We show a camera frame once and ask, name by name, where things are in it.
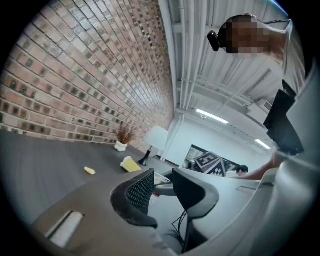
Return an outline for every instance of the white lamp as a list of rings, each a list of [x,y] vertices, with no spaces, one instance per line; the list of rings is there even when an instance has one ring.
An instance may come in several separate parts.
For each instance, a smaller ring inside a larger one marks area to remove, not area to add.
[[[148,157],[151,153],[152,147],[159,150],[164,150],[168,138],[168,131],[160,126],[155,126],[148,132],[144,138],[144,142],[150,145],[149,150],[146,152],[144,158],[138,161],[142,166],[148,166]]]

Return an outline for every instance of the small plant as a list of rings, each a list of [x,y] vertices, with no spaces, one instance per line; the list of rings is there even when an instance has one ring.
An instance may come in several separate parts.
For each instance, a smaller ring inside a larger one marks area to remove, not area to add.
[[[115,132],[116,138],[122,144],[129,144],[136,137],[133,129],[129,129],[127,126],[120,126],[119,129]]]

